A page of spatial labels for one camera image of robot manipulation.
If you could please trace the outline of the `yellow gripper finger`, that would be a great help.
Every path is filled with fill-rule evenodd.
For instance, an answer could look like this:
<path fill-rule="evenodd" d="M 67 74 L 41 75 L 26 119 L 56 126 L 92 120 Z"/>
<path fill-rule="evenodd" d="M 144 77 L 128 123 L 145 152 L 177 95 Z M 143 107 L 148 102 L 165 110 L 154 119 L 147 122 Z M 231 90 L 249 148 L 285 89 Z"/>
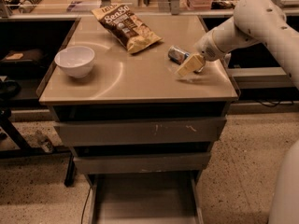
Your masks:
<path fill-rule="evenodd" d="M 206 61 L 200 54 L 192 54 L 179 66 L 176 75 L 185 77 L 191 72 L 200 70 L 205 64 Z"/>

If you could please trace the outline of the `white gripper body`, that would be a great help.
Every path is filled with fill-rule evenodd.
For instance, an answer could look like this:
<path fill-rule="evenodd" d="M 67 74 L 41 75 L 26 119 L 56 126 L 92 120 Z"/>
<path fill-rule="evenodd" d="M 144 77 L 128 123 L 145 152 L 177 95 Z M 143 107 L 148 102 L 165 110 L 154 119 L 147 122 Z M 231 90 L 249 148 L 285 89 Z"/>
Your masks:
<path fill-rule="evenodd" d="M 217 47 L 213 32 L 205 33 L 195 44 L 197 52 L 201 54 L 206 61 L 213 62 L 224 56 L 224 53 Z"/>

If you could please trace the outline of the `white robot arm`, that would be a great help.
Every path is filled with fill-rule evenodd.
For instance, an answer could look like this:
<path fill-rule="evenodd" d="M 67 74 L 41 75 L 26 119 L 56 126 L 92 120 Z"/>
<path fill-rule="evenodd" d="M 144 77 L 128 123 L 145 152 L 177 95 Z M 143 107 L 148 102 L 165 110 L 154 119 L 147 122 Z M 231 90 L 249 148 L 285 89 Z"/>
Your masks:
<path fill-rule="evenodd" d="M 239 0 L 231 19 L 210 30 L 195 44 L 176 74 L 184 77 L 227 53 L 262 43 L 299 89 L 299 34 L 271 0 Z M 299 224 L 299 141 L 281 163 L 268 224 Z"/>

